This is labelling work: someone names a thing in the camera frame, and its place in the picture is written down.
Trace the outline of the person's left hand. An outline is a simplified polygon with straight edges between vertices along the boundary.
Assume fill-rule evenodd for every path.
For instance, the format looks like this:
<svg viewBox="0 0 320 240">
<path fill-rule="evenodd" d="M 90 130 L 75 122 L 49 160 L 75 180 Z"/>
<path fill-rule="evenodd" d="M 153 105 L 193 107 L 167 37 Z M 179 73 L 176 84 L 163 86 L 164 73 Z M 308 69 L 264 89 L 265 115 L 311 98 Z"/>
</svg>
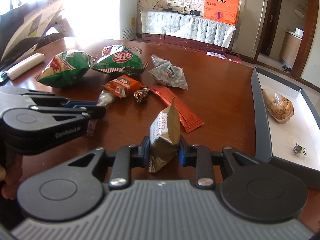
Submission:
<svg viewBox="0 0 320 240">
<path fill-rule="evenodd" d="M 1 166 L 1 181 L 4 182 L 1 188 L 1 195 L 5 199 L 16 199 L 20 179 L 23 175 L 22 164 L 23 156 L 15 155 L 13 164 L 9 168 Z"/>
</svg>

